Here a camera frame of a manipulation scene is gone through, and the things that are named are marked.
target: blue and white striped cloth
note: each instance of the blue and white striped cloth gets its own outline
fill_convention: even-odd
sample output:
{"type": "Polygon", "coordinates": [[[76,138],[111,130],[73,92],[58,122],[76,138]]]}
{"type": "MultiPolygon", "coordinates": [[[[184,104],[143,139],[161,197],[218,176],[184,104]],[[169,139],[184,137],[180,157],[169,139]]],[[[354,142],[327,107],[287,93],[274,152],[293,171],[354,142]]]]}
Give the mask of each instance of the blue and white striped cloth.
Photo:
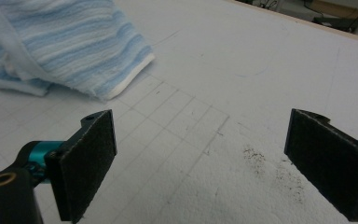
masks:
{"type": "Polygon", "coordinates": [[[121,93],[152,49],[112,0],[0,0],[0,88],[121,93]]]}

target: folded cloth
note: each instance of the folded cloth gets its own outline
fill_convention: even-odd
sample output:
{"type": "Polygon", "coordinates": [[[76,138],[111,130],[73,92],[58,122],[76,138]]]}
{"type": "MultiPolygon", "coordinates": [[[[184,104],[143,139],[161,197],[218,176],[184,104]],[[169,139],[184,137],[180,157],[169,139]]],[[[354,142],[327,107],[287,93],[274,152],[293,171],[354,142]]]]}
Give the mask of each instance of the folded cloth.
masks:
{"type": "Polygon", "coordinates": [[[152,49],[112,0],[0,0],[0,88],[121,93],[152,49]]]}

